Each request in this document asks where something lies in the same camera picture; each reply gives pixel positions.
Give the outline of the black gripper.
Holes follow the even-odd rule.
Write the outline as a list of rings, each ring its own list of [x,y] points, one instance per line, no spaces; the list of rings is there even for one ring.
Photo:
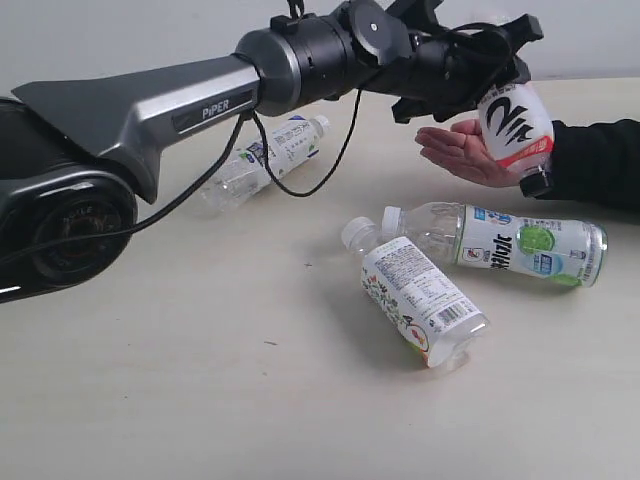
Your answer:
[[[431,116],[443,122],[476,109],[492,88],[526,84],[527,63],[518,56],[526,44],[544,38],[530,14],[502,24],[473,21],[449,28],[440,24],[438,1],[395,1],[385,12],[407,29],[409,56],[372,74],[360,88],[394,96],[394,121]]]

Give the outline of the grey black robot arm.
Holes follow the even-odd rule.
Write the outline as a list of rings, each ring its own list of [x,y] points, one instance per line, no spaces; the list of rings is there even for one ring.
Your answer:
[[[45,295],[107,269],[148,227],[163,151],[228,119],[276,117],[351,91],[395,98],[394,120],[475,109],[530,79],[537,17],[449,28],[433,1],[293,1],[233,53],[111,77],[34,81],[1,101],[1,299]]]

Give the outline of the black sleeved forearm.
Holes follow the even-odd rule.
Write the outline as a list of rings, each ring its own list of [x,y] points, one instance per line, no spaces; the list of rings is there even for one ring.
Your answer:
[[[639,213],[639,122],[570,126],[553,122],[551,189],[539,200],[573,201]]]

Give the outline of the person's open hand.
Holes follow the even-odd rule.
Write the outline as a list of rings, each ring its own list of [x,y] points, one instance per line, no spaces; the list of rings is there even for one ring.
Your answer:
[[[456,122],[449,129],[422,127],[415,136],[420,154],[453,176],[489,188],[510,188],[519,177],[500,166],[484,143],[477,119]]]

